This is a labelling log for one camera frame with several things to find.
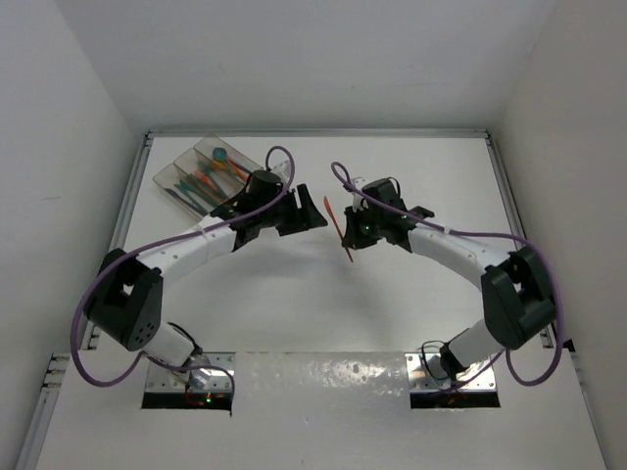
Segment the orange plastic knife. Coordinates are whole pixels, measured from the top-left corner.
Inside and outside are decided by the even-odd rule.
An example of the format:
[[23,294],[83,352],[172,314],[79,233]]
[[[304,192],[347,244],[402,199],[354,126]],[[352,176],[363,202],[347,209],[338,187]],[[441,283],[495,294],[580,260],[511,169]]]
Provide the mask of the orange plastic knife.
[[331,221],[332,221],[332,223],[333,223],[333,226],[335,227],[336,233],[337,233],[337,235],[338,235],[338,237],[339,237],[339,239],[340,239],[341,246],[342,246],[342,248],[343,248],[344,252],[346,253],[346,255],[347,255],[347,257],[348,257],[348,259],[349,259],[350,263],[354,263],[354,258],[353,258],[353,256],[352,256],[352,254],[350,253],[349,249],[348,249],[348,248],[346,248],[346,247],[342,244],[342,243],[343,243],[343,240],[344,240],[344,239],[343,239],[343,234],[342,234],[342,231],[341,231],[341,229],[340,229],[340,226],[339,226],[339,223],[338,223],[337,217],[335,216],[335,213],[334,213],[334,211],[333,211],[333,208],[332,208],[332,206],[331,206],[331,204],[330,204],[330,201],[329,201],[328,197],[327,197],[327,196],[323,196],[322,201],[323,201],[324,208],[325,208],[325,210],[326,210],[327,214],[329,215],[329,217],[330,217],[330,219],[331,219]]

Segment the orange plastic spoon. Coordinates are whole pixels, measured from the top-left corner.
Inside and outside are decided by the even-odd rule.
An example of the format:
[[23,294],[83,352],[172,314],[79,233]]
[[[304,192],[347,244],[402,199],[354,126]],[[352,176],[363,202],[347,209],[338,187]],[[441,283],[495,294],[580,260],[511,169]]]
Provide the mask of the orange plastic spoon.
[[233,172],[239,179],[243,181],[246,181],[248,179],[250,172],[246,168],[239,166],[232,160],[227,160],[226,164],[229,167],[229,170]]

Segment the yellow plastic spoon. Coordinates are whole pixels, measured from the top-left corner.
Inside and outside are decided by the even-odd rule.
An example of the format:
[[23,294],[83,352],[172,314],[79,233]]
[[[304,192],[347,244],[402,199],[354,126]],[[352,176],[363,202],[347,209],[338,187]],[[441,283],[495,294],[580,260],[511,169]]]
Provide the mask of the yellow plastic spoon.
[[222,170],[230,174],[233,178],[237,178],[242,183],[245,183],[248,180],[249,173],[242,168],[240,168],[237,164],[234,164],[232,161],[226,161],[220,163]]

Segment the teal plastic spoon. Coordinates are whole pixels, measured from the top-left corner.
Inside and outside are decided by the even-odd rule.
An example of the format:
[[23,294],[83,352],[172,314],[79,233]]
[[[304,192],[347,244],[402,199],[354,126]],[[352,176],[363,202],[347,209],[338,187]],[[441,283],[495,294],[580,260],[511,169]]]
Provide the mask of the teal plastic spoon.
[[222,170],[222,167],[220,165],[220,163],[226,162],[227,160],[232,160],[233,162],[236,163],[235,160],[233,160],[231,157],[228,156],[228,153],[226,151],[225,148],[223,147],[215,147],[212,151],[212,160],[215,163],[215,165]]

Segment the teal plastic fork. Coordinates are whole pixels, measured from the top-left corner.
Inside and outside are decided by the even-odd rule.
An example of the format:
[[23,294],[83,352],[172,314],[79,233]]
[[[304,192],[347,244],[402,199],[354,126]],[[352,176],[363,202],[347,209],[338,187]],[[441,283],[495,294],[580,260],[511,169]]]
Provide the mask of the teal plastic fork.
[[224,164],[199,163],[199,170],[203,173],[201,180],[217,195],[227,200],[233,194],[233,179]]

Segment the teal plastic knife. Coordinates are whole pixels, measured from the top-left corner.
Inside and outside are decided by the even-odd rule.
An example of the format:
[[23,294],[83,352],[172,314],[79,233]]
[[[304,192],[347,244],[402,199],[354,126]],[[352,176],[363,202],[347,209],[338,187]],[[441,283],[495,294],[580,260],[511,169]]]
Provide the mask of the teal plastic knife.
[[182,205],[201,217],[211,211],[211,206],[204,195],[186,181],[175,183],[170,192]]
[[179,180],[175,184],[175,188],[181,196],[195,200],[199,205],[202,205],[208,213],[213,208],[211,202],[205,197],[205,194],[187,180]]

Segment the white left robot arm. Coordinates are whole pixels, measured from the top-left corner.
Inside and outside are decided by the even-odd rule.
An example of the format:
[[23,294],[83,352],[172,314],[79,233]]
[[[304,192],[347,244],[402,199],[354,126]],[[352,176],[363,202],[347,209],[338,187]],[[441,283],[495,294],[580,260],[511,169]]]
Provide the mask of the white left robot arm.
[[130,352],[173,369],[190,365],[199,349],[164,321],[166,290],[208,261],[243,248],[264,229],[287,236],[326,226],[307,186],[289,186],[293,176],[290,161],[255,170],[239,193],[170,242],[137,255],[110,252],[102,266],[106,275],[82,312]]

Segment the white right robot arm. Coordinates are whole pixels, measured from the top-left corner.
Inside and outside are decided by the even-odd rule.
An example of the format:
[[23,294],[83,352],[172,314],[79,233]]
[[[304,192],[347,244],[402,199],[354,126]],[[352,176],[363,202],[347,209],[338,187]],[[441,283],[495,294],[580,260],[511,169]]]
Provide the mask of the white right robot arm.
[[427,208],[407,208],[393,178],[355,178],[343,186],[354,197],[345,209],[345,248],[361,250],[384,240],[436,261],[481,295],[482,318],[425,361],[433,380],[455,382],[471,365],[520,349],[550,324],[556,344],[563,345],[564,314],[555,277],[529,241],[522,240],[517,251],[504,251],[484,244],[485,233],[449,228]]

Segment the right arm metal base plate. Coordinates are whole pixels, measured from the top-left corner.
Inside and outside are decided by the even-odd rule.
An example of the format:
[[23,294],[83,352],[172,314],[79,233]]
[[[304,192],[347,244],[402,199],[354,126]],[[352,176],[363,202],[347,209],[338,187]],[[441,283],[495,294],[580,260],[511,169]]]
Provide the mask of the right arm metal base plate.
[[406,370],[411,393],[423,395],[456,388],[461,393],[495,393],[497,381],[492,358],[475,362],[456,375],[452,381],[443,372],[430,373],[435,368],[439,355],[435,351],[406,352]]

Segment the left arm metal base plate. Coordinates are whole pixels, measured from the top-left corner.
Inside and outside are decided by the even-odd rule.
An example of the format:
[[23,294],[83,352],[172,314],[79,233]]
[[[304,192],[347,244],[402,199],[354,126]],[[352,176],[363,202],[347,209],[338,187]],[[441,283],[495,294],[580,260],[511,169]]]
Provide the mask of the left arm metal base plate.
[[197,353],[183,365],[170,366],[149,359],[145,391],[166,392],[213,392],[231,394],[234,387],[234,355],[228,352]]

